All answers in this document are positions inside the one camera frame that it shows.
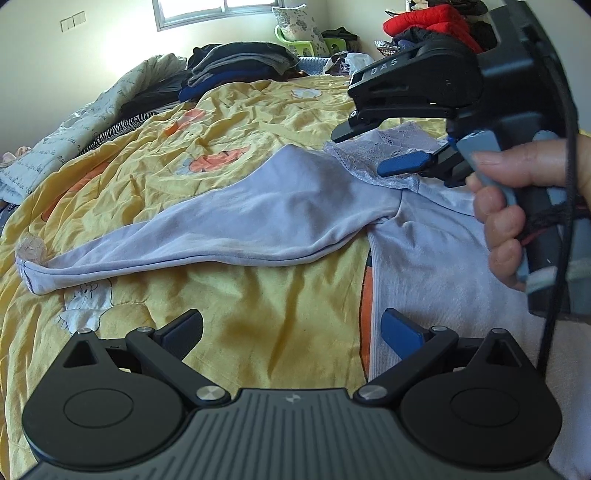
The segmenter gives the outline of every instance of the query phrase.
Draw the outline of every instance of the finger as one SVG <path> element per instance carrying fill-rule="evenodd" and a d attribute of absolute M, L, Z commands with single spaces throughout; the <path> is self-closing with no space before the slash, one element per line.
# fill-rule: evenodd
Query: finger
<path fill-rule="evenodd" d="M 525 290 L 525 285 L 517 281 L 515 273 L 523 256 L 521 244 L 512 238 L 494 248 L 488 259 L 492 274 L 510 288 Z"/>
<path fill-rule="evenodd" d="M 474 193 L 476 193 L 478 190 L 480 190 L 484 185 L 482 184 L 482 182 L 478 179 L 478 177 L 476 176 L 476 173 L 470 173 L 467 177 L 466 177 L 466 186 L 473 191 Z"/>
<path fill-rule="evenodd" d="M 475 152 L 474 161 L 486 176 L 508 187 L 564 186 L 566 140 L 531 142 L 501 153 Z M 591 138 L 577 137 L 578 188 L 591 202 Z"/>
<path fill-rule="evenodd" d="M 497 187 L 484 187 L 474 197 L 474 214 L 480 223 L 505 207 L 505 195 Z"/>
<path fill-rule="evenodd" d="M 515 238 L 525 226 L 525 212 L 517 205 L 491 213 L 484 224 L 484 235 L 489 250 Z"/>
<path fill-rule="evenodd" d="M 504 152 L 476 152 L 478 170 L 508 187 L 564 186 L 566 142 L 531 142 Z"/>

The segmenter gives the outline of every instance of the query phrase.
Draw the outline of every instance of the metal screw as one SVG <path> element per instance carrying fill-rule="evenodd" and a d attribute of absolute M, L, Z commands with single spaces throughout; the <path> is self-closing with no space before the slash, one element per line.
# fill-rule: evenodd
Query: metal screw
<path fill-rule="evenodd" d="M 226 391 L 217 385 L 208 385 L 197 390 L 197 398 L 202 401 L 216 401 L 223 398 Z"/>
<path fill-rule="evenodd" d="M 388 395 L 388 390 L 381 385 L 365 385 L 357 393 L 364 400 L 381 400 Z"/>

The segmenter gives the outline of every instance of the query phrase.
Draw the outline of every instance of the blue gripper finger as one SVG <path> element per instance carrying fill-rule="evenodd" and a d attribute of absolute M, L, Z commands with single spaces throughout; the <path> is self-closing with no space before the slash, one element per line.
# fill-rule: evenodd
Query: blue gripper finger
<path fill-rule="evenodd" d="M 433 160 L 433 155 L 427 152 L 413 152 L 392 157 L 378 165 L 380 177 L 392 177 L 403 173 L 418 173 L 423 171 Z"/>
<path fill-rule="evenodd" d="M 412 355 L 431 338 L 429 330 L 417 325 L 395 309 L 384 311 L 380 328 L 384 342 L 401 359 Z"/>

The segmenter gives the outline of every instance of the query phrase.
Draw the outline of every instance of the pillow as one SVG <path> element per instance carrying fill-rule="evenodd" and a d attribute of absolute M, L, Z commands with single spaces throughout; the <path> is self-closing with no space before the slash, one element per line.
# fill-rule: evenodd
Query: pillow
<path fill-rule="evenodd" d="M 295 8 L 273 7 L 272 10 L 287 41 L 309 41 L 317 57 L 330 57 L 324 37 L 306 4 Z"/>

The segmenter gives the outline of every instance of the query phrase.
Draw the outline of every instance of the yellow comforter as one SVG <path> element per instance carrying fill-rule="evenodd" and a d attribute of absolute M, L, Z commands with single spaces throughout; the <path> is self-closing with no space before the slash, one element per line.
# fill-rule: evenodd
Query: yellow comforter
<path fill-rule="evenodd" d="M 321 148 L 354 107 L 347 85 L 322 76 L 222 86 L 197 106 L 180 105 L 69 162 L 15 212 L 0 242 L 0 471 L 7 480 L 34 464 L 22 409 L 70 330 L 81 324 L 97 327 L 102 338 L 121 338 L 197 308 L 204 335 L 185 362 L 233 393 L 239 387 L 352 390 L 364 383 L 363 235 L 310 265 L 196 264 L 42 297 L 29 293 L 14 267 L 14 249 L 27 233 L 43 238 L 53 257 L 228 186 L 283 145 Z M 441 121 L 423 126 L 443 133 Z"/>

